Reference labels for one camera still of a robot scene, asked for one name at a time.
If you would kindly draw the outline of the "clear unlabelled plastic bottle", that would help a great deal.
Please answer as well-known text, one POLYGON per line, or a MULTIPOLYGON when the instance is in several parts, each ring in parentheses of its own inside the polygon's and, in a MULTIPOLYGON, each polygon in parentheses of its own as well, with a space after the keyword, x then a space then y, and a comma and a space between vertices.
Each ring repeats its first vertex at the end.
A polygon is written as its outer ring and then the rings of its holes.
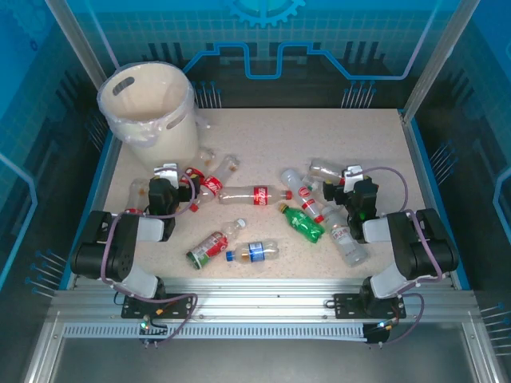
POLYGON ((308 168, 308 174, 320 178, 334 185, 344 185, 344 168, 340 165, 330 163, 321 159, 312 159, 308 168))

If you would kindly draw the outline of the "clear cola bottle brown residue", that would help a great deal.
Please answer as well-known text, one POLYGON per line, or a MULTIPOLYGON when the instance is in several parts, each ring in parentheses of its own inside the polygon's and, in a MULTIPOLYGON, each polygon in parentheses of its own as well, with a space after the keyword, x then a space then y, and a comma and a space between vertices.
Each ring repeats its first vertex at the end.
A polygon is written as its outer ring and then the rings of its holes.
POLYGON ((129 186, 129 197, 125 211, 144 213, 149 206, 149 180, 137 178, 129 186))

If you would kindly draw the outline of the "clear cola bottle red cap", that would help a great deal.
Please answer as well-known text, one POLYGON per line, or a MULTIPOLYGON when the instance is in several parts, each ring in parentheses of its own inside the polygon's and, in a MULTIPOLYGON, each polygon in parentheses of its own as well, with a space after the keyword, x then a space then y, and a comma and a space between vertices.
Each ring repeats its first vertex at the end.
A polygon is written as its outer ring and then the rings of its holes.
POLYGON ((227 180, 237 171, 239 164, 235 156, 225 156, 218 167, 200 183, 199 196, 192 203, 190 210, 197 212, 200 207, 212 202, 224 188, 227 180))

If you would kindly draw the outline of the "green plastic soda bottle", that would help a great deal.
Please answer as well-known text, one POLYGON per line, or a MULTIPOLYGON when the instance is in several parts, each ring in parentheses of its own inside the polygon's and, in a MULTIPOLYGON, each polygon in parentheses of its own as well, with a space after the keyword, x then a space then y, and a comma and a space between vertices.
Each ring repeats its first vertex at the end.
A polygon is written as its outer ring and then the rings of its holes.
POLYGON ((279 211, 283 214, 288 224, 307 241, 317 243, 324 234, 323 227, 303 211, 289 207, 286 203, 279 205, 279 211))

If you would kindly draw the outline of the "clear bottle red white label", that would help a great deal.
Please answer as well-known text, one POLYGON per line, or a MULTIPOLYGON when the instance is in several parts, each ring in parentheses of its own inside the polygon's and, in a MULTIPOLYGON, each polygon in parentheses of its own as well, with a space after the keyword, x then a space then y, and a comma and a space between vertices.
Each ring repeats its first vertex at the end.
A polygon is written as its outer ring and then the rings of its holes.
POLYGON ((322 209, 322 216, 327 232, 345 264, 356 267, 364 263, 368 259, 368 254, 362 245, 353 239, 347 221, 341 214, 333 207, 327 206, 322 209))

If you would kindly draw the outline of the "red green label bottle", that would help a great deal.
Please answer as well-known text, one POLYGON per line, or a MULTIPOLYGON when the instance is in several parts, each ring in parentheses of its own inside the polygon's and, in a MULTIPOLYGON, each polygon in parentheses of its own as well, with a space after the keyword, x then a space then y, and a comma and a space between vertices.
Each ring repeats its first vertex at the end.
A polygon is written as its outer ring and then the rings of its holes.
POLYGON ((247 226, 244 219, 236 219, 224 224, 186 253, 187 260, 196 269, 206 266, 214 257, 226 251, 230 243, 247 226))

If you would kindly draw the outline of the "large clear cola bottle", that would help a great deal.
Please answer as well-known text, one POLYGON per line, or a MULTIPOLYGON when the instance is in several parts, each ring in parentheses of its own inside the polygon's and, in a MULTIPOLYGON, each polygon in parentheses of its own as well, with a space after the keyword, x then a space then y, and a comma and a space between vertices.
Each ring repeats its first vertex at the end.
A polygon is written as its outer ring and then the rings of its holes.
POLYGON ((266 207, 282 200, 291 200, 292 192, 275 186, 256 185, 246 187, 226 187, 220 191, 219 202, 223 205, 243 204, 266 207))

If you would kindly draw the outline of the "blue label plastic bottle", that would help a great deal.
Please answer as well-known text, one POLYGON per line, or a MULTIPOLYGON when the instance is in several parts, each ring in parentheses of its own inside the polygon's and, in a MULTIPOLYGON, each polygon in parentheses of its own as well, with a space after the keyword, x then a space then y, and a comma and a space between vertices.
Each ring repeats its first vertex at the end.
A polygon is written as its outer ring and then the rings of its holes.
POLYGON ((226 252, 228 262, 260 263, 279 257, 279 247, 275 240, 268 239, 250 243, 241 243, 232 251, 226 252))

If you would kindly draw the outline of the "cream plastic waste bin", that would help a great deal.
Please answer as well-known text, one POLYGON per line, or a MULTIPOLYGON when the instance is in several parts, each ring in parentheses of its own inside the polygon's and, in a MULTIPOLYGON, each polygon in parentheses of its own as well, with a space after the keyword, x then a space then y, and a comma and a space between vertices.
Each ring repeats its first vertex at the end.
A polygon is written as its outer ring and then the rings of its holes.
POLYGON ((122 142, 131 148, 139 161, 149 170, 167 163, 176 163, 184 167, 196 156, 199 149, 198 131, 191 116, 185 117, 176 127, 163 131, 152 147, 142 148, 122 142))

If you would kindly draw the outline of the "clear plastic bin liner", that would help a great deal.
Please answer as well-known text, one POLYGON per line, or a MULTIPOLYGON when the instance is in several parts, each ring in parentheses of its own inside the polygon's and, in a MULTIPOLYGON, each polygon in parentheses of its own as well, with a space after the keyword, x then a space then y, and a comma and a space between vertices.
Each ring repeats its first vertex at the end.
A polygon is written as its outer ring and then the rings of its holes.
POLYGON ((137 147, 152 147, 163 131, 176 127, 187 116, 200 128, 211 127, 197 114, 189 79, 167 62, 120 67, 101 85, 97 103, 113 134, 137 147))

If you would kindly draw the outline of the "black mounting plate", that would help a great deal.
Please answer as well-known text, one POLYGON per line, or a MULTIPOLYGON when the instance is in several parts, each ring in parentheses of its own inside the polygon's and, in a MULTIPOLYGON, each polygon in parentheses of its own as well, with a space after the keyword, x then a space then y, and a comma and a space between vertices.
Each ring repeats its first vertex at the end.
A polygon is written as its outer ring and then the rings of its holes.
POLYGON ((183 298, 175 302, 150 303, 125 297, 121 306, 121 317, 124 319, 185 319, 191 308, 191 298, 183 298))
POLYGON ((360 294, 335 294, 334 310, 337 319, 392 319, 398 314, 406 318, 404 301, 394 298, 367 298, 360 294))

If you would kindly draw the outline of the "aluminium table side rail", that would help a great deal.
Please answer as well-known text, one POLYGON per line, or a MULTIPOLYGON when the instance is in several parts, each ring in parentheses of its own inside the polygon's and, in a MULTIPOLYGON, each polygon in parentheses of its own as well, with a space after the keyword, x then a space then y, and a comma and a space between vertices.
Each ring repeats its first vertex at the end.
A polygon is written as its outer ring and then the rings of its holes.
POLYGON ((426 146, 418 131, 417 123, 414 119, 411 122, 405 122, 402 110, 399 109, 398 111, 424 207, 433 208, 438 213, 449 238, 453 241, 455 249, 457 249, 454 233, 441 200, 440 191, 426 153, 426 146))

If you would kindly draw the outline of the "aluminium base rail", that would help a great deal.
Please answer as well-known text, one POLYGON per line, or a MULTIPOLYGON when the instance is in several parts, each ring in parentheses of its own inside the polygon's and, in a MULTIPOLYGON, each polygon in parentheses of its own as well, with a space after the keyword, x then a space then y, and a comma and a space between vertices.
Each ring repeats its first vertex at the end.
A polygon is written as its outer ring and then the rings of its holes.
MULTIPOLYGON (((324 304, 337 293, 356 293, 360 278, 167 278, 168 292, 193 292, 199 322, 327 323, 335 314, 324 304)), ((475 294, 456 290, 450 278, 424 283, 406 297, 407 320, 418 314, 424 323, 463 323, 481 319, 475 294)), ((105 284, 78 277, 72 290, 56 292, 46 319, 58 322, 119 322, 121 308, 105 284)))

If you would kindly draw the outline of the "aluminium frame post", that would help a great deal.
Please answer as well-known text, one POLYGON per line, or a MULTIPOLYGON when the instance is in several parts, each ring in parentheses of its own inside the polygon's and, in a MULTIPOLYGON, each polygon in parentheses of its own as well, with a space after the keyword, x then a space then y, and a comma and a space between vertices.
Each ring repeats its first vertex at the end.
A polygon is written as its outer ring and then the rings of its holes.
POLYGON ((45 0, 81 66, 99 90, 118 67, 93 0, 45 0))
POLYGON ((411 124, 412 119, 419 110, 422 102, 426 99, 428 92, 453 52, 455 45, 458 43, 460 36, 465 30, 469 20, 472 18, 480 1, 481 0, 460 0, 458 3, 457 9, 454 11, 444 29, 438 44, 432 52, 430 59, 406 102, 401 117, 403 126, 411 124))

